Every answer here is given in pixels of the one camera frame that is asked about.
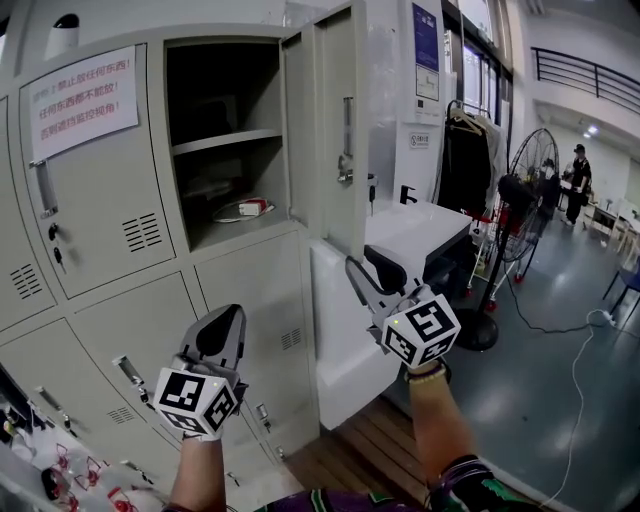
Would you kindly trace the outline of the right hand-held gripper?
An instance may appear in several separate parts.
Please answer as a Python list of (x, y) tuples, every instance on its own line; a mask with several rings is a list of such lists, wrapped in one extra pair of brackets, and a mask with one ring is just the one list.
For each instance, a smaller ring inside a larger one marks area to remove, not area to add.
[(359, 301), (373, 313), (370, 328), (385, 354), (407, 367), (419, 367), (446, 354), (461, 324), (443, 294), (424, 285), (422, 273), (409, 260), (378, 245), (365, 245), (364, 257), (376, 270), (385, 292), (398, 293), (386, 306), (386, 295), (361, 263), (345, 259), (345, 273)]

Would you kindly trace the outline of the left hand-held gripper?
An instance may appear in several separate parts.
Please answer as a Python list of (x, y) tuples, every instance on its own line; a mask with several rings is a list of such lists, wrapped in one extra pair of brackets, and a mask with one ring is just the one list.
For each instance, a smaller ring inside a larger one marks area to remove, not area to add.
[(161, 369), (153, 407), (185, 437), (219, 440), (226, 421), (239, 413), (248, 385), (235, 370), (245, 334), (244, 309), (219, 307), (187, 329), (181, 355)]

